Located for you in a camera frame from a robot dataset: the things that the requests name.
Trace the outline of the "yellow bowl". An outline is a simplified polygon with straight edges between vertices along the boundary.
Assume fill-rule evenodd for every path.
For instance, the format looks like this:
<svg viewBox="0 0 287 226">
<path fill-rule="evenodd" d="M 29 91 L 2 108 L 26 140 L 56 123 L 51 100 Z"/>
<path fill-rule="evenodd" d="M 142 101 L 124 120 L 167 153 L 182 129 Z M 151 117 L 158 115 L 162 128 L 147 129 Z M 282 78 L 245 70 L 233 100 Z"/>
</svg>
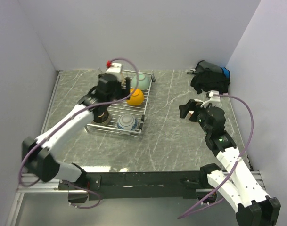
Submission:
<svg viewBox="0 0 287 226">
<path fill-rule="evenodd" d="M 126 100 L 127 104 L 131 106 L 138 106 L 144 102 L 144 94 L 140 89 L 131 88 L 130 92 L 133 94 Z"/>
</svg>

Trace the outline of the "white and blue floral bowl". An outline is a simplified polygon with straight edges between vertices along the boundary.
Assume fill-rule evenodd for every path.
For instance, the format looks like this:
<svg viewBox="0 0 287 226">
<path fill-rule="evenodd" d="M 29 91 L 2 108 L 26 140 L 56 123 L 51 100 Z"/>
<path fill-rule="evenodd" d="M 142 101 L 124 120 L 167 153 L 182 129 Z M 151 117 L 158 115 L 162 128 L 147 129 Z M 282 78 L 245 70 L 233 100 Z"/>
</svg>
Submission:
<svg viewBox="0 0 287 226">
<path fill-rule="evenodd" d="M 131 114 L 123 114 L 117 119 L 116 126 L 121 133 L 129 134 L 137 129 L 138 120 Z"/>
</svg>

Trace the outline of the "dark brown bowl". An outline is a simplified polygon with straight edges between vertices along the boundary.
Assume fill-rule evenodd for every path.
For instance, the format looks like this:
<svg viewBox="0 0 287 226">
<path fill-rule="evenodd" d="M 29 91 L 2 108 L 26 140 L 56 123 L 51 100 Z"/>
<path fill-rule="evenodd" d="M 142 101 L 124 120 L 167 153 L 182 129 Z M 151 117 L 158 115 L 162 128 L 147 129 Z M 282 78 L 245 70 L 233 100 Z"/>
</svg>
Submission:
<svg viewBox="0 0 287 226">
<path fill-rule="evenodd" d="M 106 126 L 111 121 L 111 114 L 105 110 L 100 116 L 94 118 L 92 124 Z"/>
</svg>

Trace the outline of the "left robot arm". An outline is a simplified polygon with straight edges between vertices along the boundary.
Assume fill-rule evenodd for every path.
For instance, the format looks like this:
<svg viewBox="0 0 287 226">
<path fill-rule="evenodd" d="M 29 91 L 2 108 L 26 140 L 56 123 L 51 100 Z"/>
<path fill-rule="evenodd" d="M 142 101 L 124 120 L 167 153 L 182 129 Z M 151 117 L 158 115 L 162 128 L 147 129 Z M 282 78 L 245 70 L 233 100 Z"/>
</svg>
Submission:
<svg viewBox="0 0 287 226">
<path fill-rule="evenodd" d="M 98 76 L 97 86 L 90 89 L 68 115 L 47 132 L 22 142 L 22 167 L 26 167 L 43 182 L 57 178 L 69 181 L 75 189 L 87 184 L 87 172 L 75 163 L 58 162 L 55 154 L 80 129 L 98 118 L 113 104 L 130 97 L 130 79 L 125 86 L 108 73 Z"/>
</svg>

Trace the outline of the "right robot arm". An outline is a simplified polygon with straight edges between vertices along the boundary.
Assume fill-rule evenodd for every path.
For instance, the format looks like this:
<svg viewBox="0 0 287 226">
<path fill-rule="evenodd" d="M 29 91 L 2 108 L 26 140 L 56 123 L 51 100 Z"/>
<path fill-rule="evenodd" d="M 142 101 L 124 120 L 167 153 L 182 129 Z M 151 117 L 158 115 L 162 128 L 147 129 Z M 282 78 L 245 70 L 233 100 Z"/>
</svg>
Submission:
<svg viewBox="0 0 287 226">
<path fill-rule="evenodd" d="M 200 168 L 199 182 L 203 187 L 213 187 L 229 203 L 240 226 L 274 226 L 281 204 L 270 197 L 246 166 L 232 137 L 225 130 L 225 112 L 212 104 L 189 100 L 179 106 L 180 117 L 192 112 L 190 121 L 197 122 L 205 133 L 205 142 L 228 175 L 216 164 Z"/>
</svg>

